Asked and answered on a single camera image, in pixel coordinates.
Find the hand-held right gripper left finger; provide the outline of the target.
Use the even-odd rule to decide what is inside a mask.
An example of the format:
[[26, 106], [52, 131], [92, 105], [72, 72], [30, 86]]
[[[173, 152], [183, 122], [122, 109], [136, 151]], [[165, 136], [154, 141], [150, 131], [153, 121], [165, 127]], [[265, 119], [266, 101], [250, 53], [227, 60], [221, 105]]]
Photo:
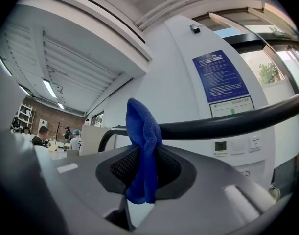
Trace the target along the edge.
[[12, 235], [135, 235], [122, 195], [96, 177], [99, 155], [53, 160], [43, 147], [0, 131], [1, 232]]

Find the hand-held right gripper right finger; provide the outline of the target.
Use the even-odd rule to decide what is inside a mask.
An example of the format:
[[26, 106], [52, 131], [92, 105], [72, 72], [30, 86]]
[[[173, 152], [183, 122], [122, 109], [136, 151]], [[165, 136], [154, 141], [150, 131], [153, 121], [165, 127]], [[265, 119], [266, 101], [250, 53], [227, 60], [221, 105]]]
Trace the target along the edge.
[[216, 158], [162, 145], [191, 162], [193, 185], [177, 199], [156, 201], [137, 235], [262, 235], [290, 201], [279, 201], [233, 166]]

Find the black clothes rack rail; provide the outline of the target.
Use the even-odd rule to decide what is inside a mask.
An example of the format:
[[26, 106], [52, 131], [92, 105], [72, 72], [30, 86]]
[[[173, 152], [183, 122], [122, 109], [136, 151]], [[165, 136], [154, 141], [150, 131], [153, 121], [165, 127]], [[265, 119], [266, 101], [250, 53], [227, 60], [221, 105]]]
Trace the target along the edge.
[[160, 124], [163, 140], [208, 140], [266, 129], [299, 114], [299, 94], [288, 100], [234, 115]]

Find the blue object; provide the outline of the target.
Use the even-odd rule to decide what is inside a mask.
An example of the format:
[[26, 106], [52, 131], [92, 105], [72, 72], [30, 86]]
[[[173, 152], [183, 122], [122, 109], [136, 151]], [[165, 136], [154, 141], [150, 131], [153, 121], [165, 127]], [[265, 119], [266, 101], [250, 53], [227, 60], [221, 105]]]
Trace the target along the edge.
[[134, 204], [155, 203], [158, 189], [154, 151], [162, 144], [159, 125], [145, 105], [134, 98], [127, 102], [126, 129], [133, 145], [140, 146], [138, 172], [126, 190], [126, 198]]

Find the beige cabinet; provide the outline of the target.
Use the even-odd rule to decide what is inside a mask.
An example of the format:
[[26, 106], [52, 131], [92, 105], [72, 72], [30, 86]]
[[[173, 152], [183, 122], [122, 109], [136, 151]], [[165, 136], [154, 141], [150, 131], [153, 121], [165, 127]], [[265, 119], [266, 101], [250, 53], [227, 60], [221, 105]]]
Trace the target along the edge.
[[83, 125], [81, 131], [81, 146], [79, 149], [79, 156], [85, 156], [95, 154], [98, 152], [98, 148], [102, 137], [108, 131], [108, 128], [101, 128], [91, 125]]

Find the white caster wheel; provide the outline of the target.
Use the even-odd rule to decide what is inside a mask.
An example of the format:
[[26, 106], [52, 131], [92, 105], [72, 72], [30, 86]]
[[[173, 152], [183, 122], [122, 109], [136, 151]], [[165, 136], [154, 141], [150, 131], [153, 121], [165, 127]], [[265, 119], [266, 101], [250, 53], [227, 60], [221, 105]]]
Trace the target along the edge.
[[268, 189], [269, 194], [277, 202], [281, 198], [280, 190], [275, 188], [274, 185], [270, 185]]

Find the black trolley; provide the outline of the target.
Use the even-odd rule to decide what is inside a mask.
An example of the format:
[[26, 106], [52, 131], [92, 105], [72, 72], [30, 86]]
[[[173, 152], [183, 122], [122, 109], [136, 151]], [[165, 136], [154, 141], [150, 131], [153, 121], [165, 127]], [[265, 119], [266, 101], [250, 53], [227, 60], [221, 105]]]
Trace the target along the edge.
[[278, 189], [281, 198], [294, 192], [299, 183], [299, 166], [295, 160], [289, 160], [274, 169], [272, 186]]

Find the white shelf unit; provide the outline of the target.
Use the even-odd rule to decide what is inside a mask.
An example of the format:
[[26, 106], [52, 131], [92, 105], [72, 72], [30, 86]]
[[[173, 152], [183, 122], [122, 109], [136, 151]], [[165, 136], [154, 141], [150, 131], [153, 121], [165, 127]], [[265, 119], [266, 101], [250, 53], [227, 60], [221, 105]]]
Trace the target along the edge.
[[35, 116], [36, 109], [30, 106], [26, 106], [24, 104], [21, 104], [16, 116], [18, 118], [20, 128], [23, 129], [24, 127], [29, 127], [29, 129], [32, 129], [34, 116]]

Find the framed floor plan sign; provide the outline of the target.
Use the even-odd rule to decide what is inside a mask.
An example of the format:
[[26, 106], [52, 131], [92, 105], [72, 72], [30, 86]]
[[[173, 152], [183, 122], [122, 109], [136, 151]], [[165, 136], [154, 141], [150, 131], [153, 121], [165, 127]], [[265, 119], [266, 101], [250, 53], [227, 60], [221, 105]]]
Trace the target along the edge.
[[224, 117], [254, 110], [253, 101], [250, 95], [211, 103], [209, 106], [211, 116], [213, 118]]

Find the black framed glass door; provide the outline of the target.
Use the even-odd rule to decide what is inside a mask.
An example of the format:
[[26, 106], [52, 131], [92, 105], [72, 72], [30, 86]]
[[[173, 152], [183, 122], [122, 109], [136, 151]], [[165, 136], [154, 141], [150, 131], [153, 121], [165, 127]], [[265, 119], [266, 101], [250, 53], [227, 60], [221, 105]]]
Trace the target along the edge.
[[299, 38], [282, 19], [250, 7], [218, 13], [227, 40], [263, 87], [286, 80], [299, 93]]

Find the wall thermostat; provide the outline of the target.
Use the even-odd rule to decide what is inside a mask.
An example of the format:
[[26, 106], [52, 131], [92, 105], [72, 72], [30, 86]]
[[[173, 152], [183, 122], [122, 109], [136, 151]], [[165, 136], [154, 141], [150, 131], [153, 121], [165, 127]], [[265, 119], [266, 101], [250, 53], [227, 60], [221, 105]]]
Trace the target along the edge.
[[215, 142], [213, 155], [214, 157], [227, 156], [228, 155], [227, 142], [226, 141]]

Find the white wall switch panel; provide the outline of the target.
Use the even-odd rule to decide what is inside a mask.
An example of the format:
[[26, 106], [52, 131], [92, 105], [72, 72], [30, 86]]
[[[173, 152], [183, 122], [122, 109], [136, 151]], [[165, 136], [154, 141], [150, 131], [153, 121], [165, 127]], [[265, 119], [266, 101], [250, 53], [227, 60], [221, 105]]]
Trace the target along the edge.
[[252, 136], [249, 139], [249, 152], [256, 152], [261, 150], [261, 138], [260, 136]]
[[245, 153], [245, 139], [234, 139], [231, 141], [231, 155], [240, 155]]

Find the framed wall picture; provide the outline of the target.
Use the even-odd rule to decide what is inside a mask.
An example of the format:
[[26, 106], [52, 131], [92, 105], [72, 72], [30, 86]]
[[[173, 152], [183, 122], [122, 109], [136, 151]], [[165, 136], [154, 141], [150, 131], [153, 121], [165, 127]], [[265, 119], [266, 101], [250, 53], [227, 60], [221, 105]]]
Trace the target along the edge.
[[94, 116], [94, 122], [93, 125], [96, 127], [101, 127], [102, 125], [102, 120], [103, 120], [103, 114], [104, 111], [98, 113], [97, 115]]

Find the blue wall poster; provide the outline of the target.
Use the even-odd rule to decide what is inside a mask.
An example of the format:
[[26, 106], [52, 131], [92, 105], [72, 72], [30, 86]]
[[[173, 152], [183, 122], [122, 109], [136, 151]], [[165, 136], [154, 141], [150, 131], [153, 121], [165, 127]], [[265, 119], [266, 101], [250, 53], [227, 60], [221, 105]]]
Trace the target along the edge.
[[209, 103], [249, 94], [239, 72], [222, 50], [196, 57], [193, 63]]

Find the grey wall sensor box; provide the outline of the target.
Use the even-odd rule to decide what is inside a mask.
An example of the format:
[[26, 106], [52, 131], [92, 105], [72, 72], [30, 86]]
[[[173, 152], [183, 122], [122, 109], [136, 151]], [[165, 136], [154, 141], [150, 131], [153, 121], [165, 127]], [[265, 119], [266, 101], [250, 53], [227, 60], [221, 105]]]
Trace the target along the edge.
[[194, 34], [198, 34], [201, 32], [201, 28], [204, 27], [204, 24], [200, 24], [200, 25], [196, 25], [196, 24], [191, 24], [190, 30], [194, 33]]

